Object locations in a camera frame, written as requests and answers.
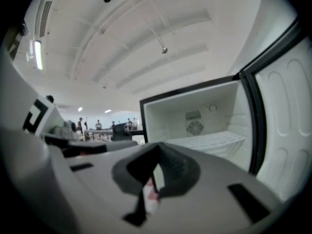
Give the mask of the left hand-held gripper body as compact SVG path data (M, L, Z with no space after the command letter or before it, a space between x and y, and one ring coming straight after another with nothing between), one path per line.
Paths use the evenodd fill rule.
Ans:
M0 126L44 138L78 140L73 123L65 121L56 106L22 77L10 48L17 46L17 27L9 28L0 46Z

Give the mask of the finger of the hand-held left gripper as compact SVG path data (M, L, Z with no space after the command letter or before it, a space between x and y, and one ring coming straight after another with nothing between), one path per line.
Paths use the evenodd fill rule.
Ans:
M137 142L132 140L96 142L96 141L66 140L54 137L46 137L46 143L48 145L59 147L65 158L102 154L138 145Z

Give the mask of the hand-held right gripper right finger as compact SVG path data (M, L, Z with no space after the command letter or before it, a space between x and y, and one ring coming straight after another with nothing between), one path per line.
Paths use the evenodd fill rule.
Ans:
M270 213L282 205L278 196L257 178L230 161L177 146L200 166L200 177L185 195L162 198L146 222L153 234L232 234L253 223L228 189L241 184Z

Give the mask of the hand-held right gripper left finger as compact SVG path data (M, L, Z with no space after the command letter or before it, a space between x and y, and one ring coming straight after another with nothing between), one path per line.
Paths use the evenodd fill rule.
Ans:
M155 215L134 225L138 195L125 193L113 179L119 161L146 151L149 145L136 145L117 151L65 158L67 199L74 212L79 234L158 234Z

